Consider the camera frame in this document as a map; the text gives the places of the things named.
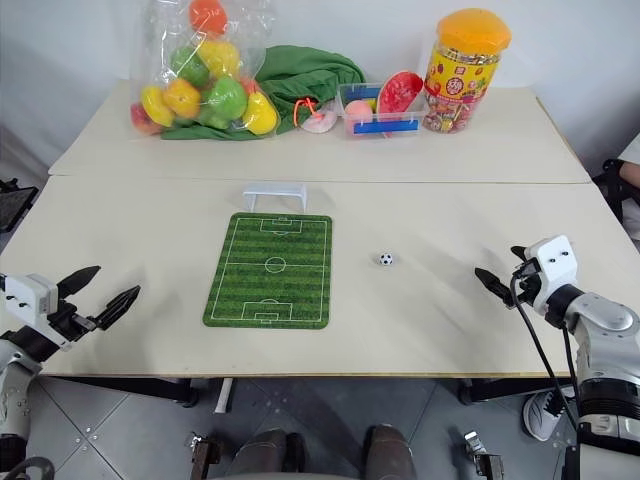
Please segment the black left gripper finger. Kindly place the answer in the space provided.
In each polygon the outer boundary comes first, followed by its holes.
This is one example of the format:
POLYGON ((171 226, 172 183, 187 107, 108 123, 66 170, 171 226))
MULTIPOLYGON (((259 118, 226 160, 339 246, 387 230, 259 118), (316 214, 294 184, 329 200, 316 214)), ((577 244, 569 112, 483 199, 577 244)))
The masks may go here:
POLYGON ((140 293, 141 287, 136 285, 128 290, 125 290, 112 299, 105 307, 105 309, 94 318, 94 323, 97 328, 106 331, 116 321, 118 321, 126 312, 130 309, 132 304, 137 299, 140 293))
POLYGON ((57 283, 58 299, 64 300, 67 297, 78 293, 86 287, 96 274, 101 270, 99 265, 82 268, 68 275, 57 283))

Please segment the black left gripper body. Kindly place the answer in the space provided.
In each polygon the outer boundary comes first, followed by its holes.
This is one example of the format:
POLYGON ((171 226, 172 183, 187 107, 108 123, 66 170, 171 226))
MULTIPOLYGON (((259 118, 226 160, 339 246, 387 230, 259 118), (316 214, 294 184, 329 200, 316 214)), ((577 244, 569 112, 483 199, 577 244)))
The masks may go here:
POLYGON ((56 312, 47 316, 47 322, 48 340, 63 350, 68 350, 72 342, 80 340, 98 327, 93 317, 79 315, 77 307, 66 300, 58 301, 56 312))

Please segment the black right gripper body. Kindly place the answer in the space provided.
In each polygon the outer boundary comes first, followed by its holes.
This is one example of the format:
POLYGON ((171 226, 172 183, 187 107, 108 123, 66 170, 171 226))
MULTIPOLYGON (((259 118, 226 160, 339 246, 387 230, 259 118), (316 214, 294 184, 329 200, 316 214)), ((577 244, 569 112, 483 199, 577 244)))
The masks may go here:
POLYGON ((541 268, 536 259, 529 259, 516 268, 511 277, 511 296, 514 303, 533 305, 541 289, 541 268))

